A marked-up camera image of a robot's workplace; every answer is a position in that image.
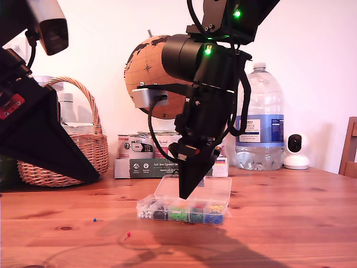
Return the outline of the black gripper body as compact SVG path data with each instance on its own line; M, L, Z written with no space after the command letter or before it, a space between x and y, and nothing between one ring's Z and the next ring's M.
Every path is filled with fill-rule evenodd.
M185 96L183 110L175 118L175 130L181 135L169 146L174 158L182 161L207 161L218 157L221 135L230 117L234 92L203 85L170 84L168 90Z

